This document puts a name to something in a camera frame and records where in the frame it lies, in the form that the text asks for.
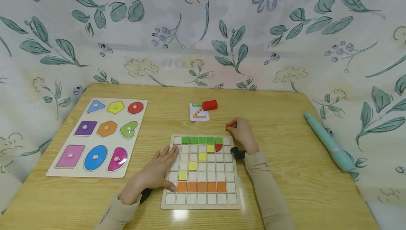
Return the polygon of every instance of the yellow square tile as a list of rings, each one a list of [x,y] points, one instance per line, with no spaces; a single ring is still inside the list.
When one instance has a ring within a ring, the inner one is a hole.
[[[179,171],[178,180],[187,180],[187,171]]]
[[[214,145],[207,145],[207,152],[208,153],[215,153]]]
[[[207,157],[206,157],[206,153],[199,153],[199,161],[206,161]]]
[[[197,162],[189,162],[189,171],[197,171]]]

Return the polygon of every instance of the teal marker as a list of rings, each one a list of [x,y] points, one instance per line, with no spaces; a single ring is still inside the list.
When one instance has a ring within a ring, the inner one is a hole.
[[[355,168],[353,161],[346,152],[344,152],[336,142],[330,137],[326,132],[324,127],[314,118],[310,113],[305,112],[304,117],[309,123],[310,127],[313,129],[314,133],[319,137],[321,142],[330,152],[334,162],[341,168],[342,171],[348,172]]]

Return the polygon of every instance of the fabric backdrop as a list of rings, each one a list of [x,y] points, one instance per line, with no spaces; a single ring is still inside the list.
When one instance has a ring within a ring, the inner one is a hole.
[[[364,199],[403,206],[404,8],[404,0],[2,0],[0,211],[95,82],[302,92],[353,158]]]

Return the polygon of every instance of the beige sleeve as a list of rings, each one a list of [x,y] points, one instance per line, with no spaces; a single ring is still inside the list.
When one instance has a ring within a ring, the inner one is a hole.
[[[118,200],[118,195],[120,194],[114,196],[109,208],[107,208],[94,230],[122,230],[133,219],[140,204],[141,195],[137,203],[132,205],[123,204]]]
[[[266,163],[264,153],[245,154],[245,167],[254,183],[266,230],[295,229],[281,191]]]

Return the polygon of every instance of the pink rectangle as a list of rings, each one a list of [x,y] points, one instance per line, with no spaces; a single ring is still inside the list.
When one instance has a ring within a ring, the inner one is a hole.
[[[74,168],[84,149],[84,145],[68,145],[56,164],[56,168]]]

